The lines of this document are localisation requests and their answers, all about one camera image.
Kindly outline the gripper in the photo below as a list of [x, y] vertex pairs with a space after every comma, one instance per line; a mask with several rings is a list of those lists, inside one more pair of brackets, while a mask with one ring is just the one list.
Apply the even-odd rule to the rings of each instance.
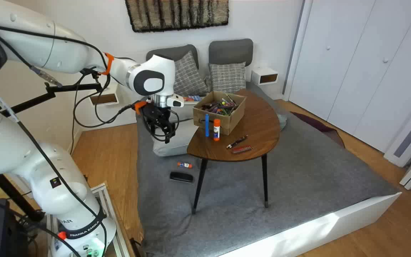
[[[146, 104], [142, 107], [142, 120], [145, 126], [151, 127], [151, 135], [156, 140], [164, 140], [165, 144], [176, 134], [176, 123], [170, 121], [171, 107], [157, 107], [153, 104]], [[163, 128], [164, 135], [157, 135], [156, 129], [159, 126]]]

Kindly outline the cardboard box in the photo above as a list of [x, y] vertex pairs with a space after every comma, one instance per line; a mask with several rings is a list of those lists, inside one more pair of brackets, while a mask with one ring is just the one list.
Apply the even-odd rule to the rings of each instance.
[[206, 97], [203, 98], [202, 101], [199, 101], [193, 107], [193, 120], [194, 124], [202, 129], [204, 129], [204, 115], [210, 115], [210, 131], [213, 131], [213, 120], [220, 119], [220, 133], [224, 135], [230, 135], [232, 130], [238, 125], [241, 118], [244, 116], [244, 110], [246, 106], [246, 96], [243, 95], [236, 95], [236, 94], [229, 94], [238, 104], [239, 107], [236, 111], [233, 112], [231, 116], [224, 116], [220, 114], [215, 114], [207, 111], [203, 111], [200, 107], [204, 104], [210, 104], [214, 101], [220, 101], [221, 98], [226, 98], [224, 92], [220, 91], [212, 91]]

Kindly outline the black case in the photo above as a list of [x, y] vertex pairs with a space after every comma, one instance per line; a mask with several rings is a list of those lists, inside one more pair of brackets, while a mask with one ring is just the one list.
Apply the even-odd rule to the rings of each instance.
[[179, 171], [172, 171], [170, 172], [169, 178], [174, 181], [178, 182], [185, 182], [185, 183], [193, 183], [194, 177], [191, 174], [179, 172]]

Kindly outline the plaid cushion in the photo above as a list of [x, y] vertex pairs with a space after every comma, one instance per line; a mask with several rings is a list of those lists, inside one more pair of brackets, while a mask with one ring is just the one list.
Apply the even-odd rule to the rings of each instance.
[[234, 94], [246, 88], [246, 62], [209, 64], [209, 70], [214, 91]]
[[187, 52], [175, 62], [176, 80], [173, 85], [174, 93], [180, 96], [205, 95], [210, 92], [204, 79], [201, 77], [192, 51]]

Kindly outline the heap of markers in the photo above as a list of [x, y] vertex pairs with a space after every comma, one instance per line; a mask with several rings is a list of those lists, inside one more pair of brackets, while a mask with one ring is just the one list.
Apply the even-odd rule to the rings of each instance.
[[204, 104], [200, 107], [201, 110], [220, 114], [224, 116], [231, 116], [239, 107], [239, 104], [225, 93], [226, 98], [221, 98], [220, 101], [214, 101], [210, 104]]

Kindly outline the dark pen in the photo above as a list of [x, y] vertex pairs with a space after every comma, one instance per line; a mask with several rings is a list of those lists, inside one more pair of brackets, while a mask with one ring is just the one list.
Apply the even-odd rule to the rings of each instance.
[[237, 146], [238, 144], [240, 144], [241, 142], [245, 141], [247, 138], [248, 138], [248, 135], [244, 135], [243, 137], [238, 138], [233, 143], [227, 145], [226, 148], [233, 148], [233, 147]]

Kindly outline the grey headrest cushion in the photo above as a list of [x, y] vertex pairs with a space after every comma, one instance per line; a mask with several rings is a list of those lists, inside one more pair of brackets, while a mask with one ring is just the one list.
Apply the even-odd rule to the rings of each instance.
[[199, 69], [198, 52], [194, 45], [187, 44], [184, 46], [167, 47], [161, 49], [150, 50], [146, 54], [146, 60], [149, 60], [154, 54], [169, 57], [174, 61], [178, 61], [184, 57], [188, 52], [191, 52], [196, 64], [196, 68]]
[[209, 45], [210, 64], [245, 63], [245, 66], [249, 66], [252, 60], [253, 41], [251, 39], [213, 41]]

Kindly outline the grey felt mat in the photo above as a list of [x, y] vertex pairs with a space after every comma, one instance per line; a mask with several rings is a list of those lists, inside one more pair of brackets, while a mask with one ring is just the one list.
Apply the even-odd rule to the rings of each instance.
[[192, 214], [196, 182], [168, 178], [177, 160], [159, 157], [142, 119], [138, 127], [138, 213], [142, 247], [153, 257], [217, 257], [279, 232], [367, 200], [398, 197], [398, 190], [363, 161], [251, 84], [247, 89], [286, 115], [268, 154], [269, 207], [264, 208], [261, 160], [210, 162]]

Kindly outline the white platform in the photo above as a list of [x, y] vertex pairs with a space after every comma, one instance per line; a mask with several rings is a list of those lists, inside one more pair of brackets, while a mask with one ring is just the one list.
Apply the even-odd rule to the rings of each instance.
[[296, 257], [375, 223], [400, 195], [371, 197], [219, 257]]

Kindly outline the white wardrobe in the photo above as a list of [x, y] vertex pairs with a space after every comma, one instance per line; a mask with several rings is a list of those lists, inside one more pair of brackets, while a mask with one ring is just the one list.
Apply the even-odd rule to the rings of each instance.
[[411, 114], [411, 0], [305, 0], [289, 100], [381, 152]]

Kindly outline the white wall shelf box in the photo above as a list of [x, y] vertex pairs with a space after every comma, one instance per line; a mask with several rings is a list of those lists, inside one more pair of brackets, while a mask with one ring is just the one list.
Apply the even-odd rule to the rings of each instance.
[[265, 86], [278, 82], [279, 72], [272, 68], [254, 68], [251, 72], [251, 82], [257, 86]]
[[90, 96], [89, 100], [95, 106], [109, 106], [119, 104], [120, 98], [119, 84], [110, 83], [100, 95]]

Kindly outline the woven wall hanging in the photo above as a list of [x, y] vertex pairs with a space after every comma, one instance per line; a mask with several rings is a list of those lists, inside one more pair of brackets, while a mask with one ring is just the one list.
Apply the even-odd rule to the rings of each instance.
[[229, 0], [125, 0], [137, 33], [225, 26]]

